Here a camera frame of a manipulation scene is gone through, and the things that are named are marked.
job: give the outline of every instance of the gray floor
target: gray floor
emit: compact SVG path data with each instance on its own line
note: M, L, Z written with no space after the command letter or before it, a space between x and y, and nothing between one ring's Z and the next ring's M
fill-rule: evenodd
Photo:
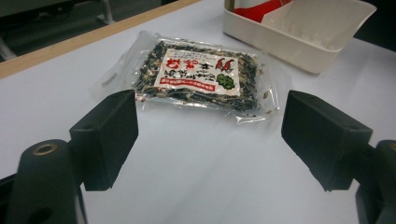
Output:
M161 0L110 0L115 21L121 21L162 4ZM103 14L99 1L75 4L70 13L51 16L41 14L34 21L1 29L1 36L17 54L53 45L76 35L105 26L96 17Z

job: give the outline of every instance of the dark floor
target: dark floor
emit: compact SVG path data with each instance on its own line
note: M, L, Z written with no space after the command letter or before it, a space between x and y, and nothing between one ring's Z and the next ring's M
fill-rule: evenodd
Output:
M132 17L172 0L110 0L115 21ZM396 51L396 17L391 1L365 0L377 6L377 12L363 24L355 37ZM96 17L103 13L99 0L74 0L68 13L50 15L41 13L38 19L18 25L0 26L0 34L7 45L22 55L53 45L70 37L104 26Z

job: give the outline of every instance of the metal leg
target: metal leg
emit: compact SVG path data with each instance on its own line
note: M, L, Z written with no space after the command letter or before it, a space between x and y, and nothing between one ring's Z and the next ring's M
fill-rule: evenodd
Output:
M98 16L98 20L109 25L114 23L113 15L108 0L101 0L103 5L103 15Z
M3 37L0 36L0 56L4 58L4 60L10 60L16 58L17 55L12 52L12 50L7 46L6 42L4 42Z

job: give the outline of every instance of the white label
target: white label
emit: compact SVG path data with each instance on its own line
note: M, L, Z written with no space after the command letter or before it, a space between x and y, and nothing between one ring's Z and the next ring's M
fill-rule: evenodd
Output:
M236 58L168 49L154 86L239 96L238 74Z

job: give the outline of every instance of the transparent plastic packaging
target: transparent plastic packaging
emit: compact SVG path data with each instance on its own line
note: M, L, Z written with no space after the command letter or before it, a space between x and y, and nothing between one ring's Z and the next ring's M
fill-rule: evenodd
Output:
M133 89L141 104L161 102L234 115L237 123L266 120L278 109L268 55L143 31L93 87L102 99Z

